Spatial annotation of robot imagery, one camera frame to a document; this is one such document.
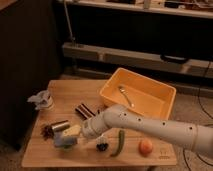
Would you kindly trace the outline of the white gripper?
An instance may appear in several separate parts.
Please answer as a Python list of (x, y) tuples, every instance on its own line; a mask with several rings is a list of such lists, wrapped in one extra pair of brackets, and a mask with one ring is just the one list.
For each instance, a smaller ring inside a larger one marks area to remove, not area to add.
[[(101, 136), (106, 131), (106, 125), (102, 117), (92, 117), (83, 122), (82, 128), (80, 125), (74, 125), (62, 132), (62, 136), (78, 136), (82, 132), (82, 135), (87, 139), (94, 139)], [(64, 140), (65, 145), (76, 145), (80, 142), (77, 137), (70, 137)]]

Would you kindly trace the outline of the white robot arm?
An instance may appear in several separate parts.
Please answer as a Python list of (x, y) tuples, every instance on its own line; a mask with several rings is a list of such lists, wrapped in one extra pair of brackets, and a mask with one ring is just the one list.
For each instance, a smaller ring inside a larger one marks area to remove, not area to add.
[(171, 120), (139, 116), (126, 107), (116, 104), (100, 114), (85, 120), (81, 125), (64, 131), (62, 137), (87, 139), (100, 137), (112, 128), (131, 129), (160, 138), (200, 155), (213, 158), (213, 128)]

